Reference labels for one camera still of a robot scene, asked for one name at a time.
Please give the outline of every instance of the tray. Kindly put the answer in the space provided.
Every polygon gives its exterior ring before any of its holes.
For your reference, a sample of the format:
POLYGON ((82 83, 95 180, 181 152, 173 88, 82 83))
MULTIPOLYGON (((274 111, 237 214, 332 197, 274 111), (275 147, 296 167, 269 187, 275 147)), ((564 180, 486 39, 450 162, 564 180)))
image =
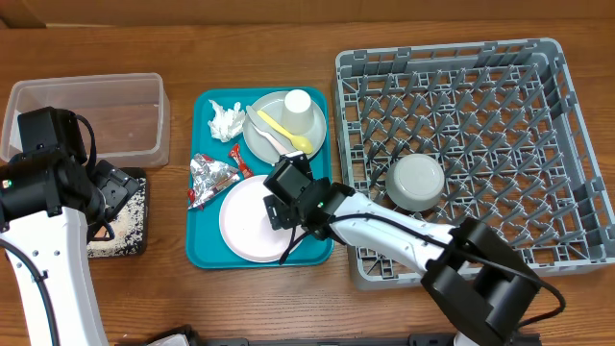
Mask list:
MULTIPOLYGON (((541 276, 615 262, 615 217, 560 45, 549 38, 367 49, 337 56, 335 126, 345 184, 399 212, 391 163, 440 162, 438 206, 410 215, 489 224, 541 276)), ((350 248, 360 289, 418 285, 420 276, 350 248)), ((479 268, 461 271, 472 279, 479 268)))
MULTIPOLYGON (((252 168, 255 175, 269 174, 273 166, 255 157, 243 139, 238 136, 233 140, 222 143, 218 139, 211 138, 208 121, 213 119, 214 111, 209 100, 217 102, 225 109, 231 109, 235 102, 241 103, 241 108, 245 110, 247 105, 252 105, 260 97, 275 91, 292 90, 297 87, 282 88, 238 88, 238 89, 213 89, 203 93, 194 106, 194 119, 192 124, 192 149, 190 157, 194 154, 207 154, 213 159, 224 161, 233 166, 236 163, 228 157, 229 151, 239 142, 241 147, 241 157, 252 168)), ((305 90, 312 100, 322 109, 326 117, 329 117, 327 99, 315 88, 299 87, 305 90)), ((329 133, 325 138, 320 152, 311 160, 311 168, 314 178, 331 177, 331 144, 329 133)), ((229 268, 255 268, 279 266, 278 263, 253 263, 237 256, 227 247, 222 239, 219 228, 218 215, 222 201, 231 188, 227 189, 213 200, 207 202, 205 209, 189 210, 187 212, 185 251, 190 261, 205 269, 229 269, 229 268)), ((301 245, 288 257, 284 264, 288 265, 315 265, 327 260, 333 251, 333 241, 316 240, 309 236, 301 245)))

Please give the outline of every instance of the wooden table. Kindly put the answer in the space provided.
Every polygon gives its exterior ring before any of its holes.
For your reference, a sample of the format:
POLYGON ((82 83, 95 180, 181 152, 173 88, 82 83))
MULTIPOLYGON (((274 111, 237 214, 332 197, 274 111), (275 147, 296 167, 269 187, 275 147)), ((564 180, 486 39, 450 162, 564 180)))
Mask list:
MULTIPOLYGON (((334 59, 342 50, 526 37, 553 37, 563 46, 615 197, 615 126, 609 120, 615 113, 615 21, 5 30, 0 31, 0 105, 22 80, 130 72, 158 72, 164 79, 172 106, 171 152, 168 165, 147 172, 152 191, 147 251, 90 262, 110 341, 143 339, 185 323, 207 338, 253 340, 451 332, 423 288, 357 291, 340 246, 315 267, 204 271, 193 266, 185 255, 192 106, 211 88, 311 86, 330 97, 331 114, 334 59)), ((0 344, 28 345, 17 284, 3 260, 0 278, 0 344)), ((540 332, 545 345, 615 344, 615 267, 548 281, 561 289, 569 307, 528 332, 540 332)), ((541 294, 530 313, 554 305, 554 298, 541 294)))

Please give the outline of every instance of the spoon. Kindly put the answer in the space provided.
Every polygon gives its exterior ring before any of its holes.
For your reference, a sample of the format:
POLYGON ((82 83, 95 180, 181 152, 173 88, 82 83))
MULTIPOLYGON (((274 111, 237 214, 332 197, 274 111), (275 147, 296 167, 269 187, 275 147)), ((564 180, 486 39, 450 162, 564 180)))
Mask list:
POLYGON ((278 124, 276 120, 274 120, 271 116, 269 116, 269 114, 264 111, 257 111, 257 114, 260 115, 262 120, 264 120, 274 130, 282 134, 282 136, 285 136, 286 138, 290 139, 290 143, 293 147, 295 147, 295 149, 301 150, 307 155, 311 154, 314 151, 314 147, 311 145, 309 139, 305 138, 304 136, 293 135, 285 128, 283 128, 280 124, 278 124))

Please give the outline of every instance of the blue tray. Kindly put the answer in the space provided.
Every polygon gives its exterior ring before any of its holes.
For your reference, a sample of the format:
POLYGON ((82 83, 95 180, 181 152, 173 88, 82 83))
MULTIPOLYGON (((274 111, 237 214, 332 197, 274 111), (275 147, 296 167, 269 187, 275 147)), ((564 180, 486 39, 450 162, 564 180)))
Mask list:
MULTIPOLYGON (((252 168, 255 175, 269 174, 273 166, 255 157, 246 145, 243 136, 222 143, 218 139, 211 138, 208 121, 213 119, 214 111, 209 100, 217 102, 225 109, 232 109, 235 102, 241 102, 241 108, 245 110, 247 105, 254 104, 260 97, 275 91, 292 90, 296 87, 281 88, 241 88, 241 89, 214 89, 205 92, 199 97, 194 105, 194 120, 192 123, 192 150, 194 154, 206 154, 209 157, 224 161, 233 166, 236 163, 229 158, 229 151, 239 142, 241 157, 252 168)), ((327 99, 322 92, 313 87, 300 87, 305 90, 312 100, 323 110, 329 119, 327 99)), ((311 168, 314 178, 331 177, 331 143, 329 131, 320 152, 311 160, 311 168)), ((256 268, 279 266, 278 263, 254 263, 242 259, 225 244, 220 234, 218 215, 222 207, 222 201, 232 189, 228 188, 205 205, 204 210, 189 210, 187 213, 185 251, 188 259, 196 266, 205 269, 229 269, 229 268, 256 268)), ((314 265, 327 260, 333 251, 333 241, 327 239, 320 241, 312 236, 307 237, 301 245, 293 251, 284 264, 287 265, 314 265)))

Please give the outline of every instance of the trash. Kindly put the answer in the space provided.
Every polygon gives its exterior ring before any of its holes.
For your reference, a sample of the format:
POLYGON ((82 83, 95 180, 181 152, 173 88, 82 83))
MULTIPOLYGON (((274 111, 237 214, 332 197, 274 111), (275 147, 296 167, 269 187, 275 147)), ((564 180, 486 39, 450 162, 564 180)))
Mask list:
POLYGON ((208 121, 211 128, 211 137, 220 139, 224 143, 243 132, 243 121, 246 119, 246 112, 240 111, 241 103, 236 102, 232 110, 224 111, 224 108, 215 103, 215 101, 209 101, 213 111, 215 111, 213 120, 208 121))
POLYGON ((189 209, 202 207, 208 200, 240 180, 237 168, 208 156, 195 154, 190 161, 194 193, 189 209))
POLYGON ((239 170, 241 171, 241 174, 243 174, 244 179, 248 179, 254 176, 252 169, 248 167, 246 162, 244 162, 241 156, 239 155, 239 143, 237 143, 233 147, 233 149, 231 149, 231 152, 229 152, 229 157, 233 158, 234 161, 237 162, 237 165, 239 166, 239 170))

